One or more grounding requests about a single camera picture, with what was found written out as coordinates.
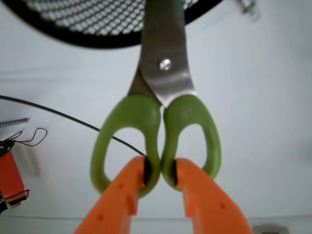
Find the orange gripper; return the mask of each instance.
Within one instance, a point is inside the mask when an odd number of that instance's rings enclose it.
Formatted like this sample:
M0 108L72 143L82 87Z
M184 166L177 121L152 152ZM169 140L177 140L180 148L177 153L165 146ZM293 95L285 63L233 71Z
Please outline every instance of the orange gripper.
M177 187L194 234L252 234L239 207L199 167L176 160ZM75 234L129 234L143 183L144 157L133 158L110 184Z
M75 234L128 234L137 213L144 157L133 158L110 184Z
M252 234L239 207L198 166L176 159L177 187L183 192L185 215L194 234Z

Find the metal mesh basket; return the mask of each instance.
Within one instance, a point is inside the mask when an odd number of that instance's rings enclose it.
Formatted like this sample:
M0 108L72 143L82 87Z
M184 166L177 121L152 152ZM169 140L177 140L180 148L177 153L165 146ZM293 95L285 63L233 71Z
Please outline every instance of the metal mesh basket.
M44 33L72 44L118 48L140 43L144 0L3 0ZM183 0L186 23L221 0Z

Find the scissor blade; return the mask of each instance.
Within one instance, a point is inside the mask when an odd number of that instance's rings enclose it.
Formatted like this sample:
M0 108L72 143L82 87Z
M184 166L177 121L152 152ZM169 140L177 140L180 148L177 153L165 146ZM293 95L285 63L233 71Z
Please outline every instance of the scissor blade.
M151 88L143 79L140 68L136 70L135 78L133 79L129 92L128 92L128 95L132 95L132 94L147 95L151 99L154 99L159 104L159 106L161 106L160 101L157 99L157 97L155 96Z
M179 96L195 89L189 71L181 0L146 0L140 69L157 99L168 107ZM169 60L171 66L161 69Z

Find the scissor pivot screw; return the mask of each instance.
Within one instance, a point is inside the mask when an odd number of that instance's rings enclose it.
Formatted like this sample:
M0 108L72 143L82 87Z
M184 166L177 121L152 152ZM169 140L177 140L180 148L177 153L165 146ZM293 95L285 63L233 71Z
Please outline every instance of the scissor pivot screw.
M159 62L159 69L161 71L168 71L171 68L171 61L168 58L164 58Z

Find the scissors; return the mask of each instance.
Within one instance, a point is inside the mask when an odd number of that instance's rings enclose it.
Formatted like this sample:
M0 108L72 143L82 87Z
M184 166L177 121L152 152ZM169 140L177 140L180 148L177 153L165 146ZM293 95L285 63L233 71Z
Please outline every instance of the scissors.
M184 10L181 0L146 0L141 54L128 95L107 117L95 144L91 161L91 180L104 192L110 180L103 172L105 154L113 134L133 127L145 137L147 156L145 187L140 197L157 184L162 172L176 188L175 156L182 130L199 124L207 145L203 170L214 178L221 164L221 145L217 128L208 109L196 96L187 59ZM166 130L161 160L157 151L160 107L164 106Z

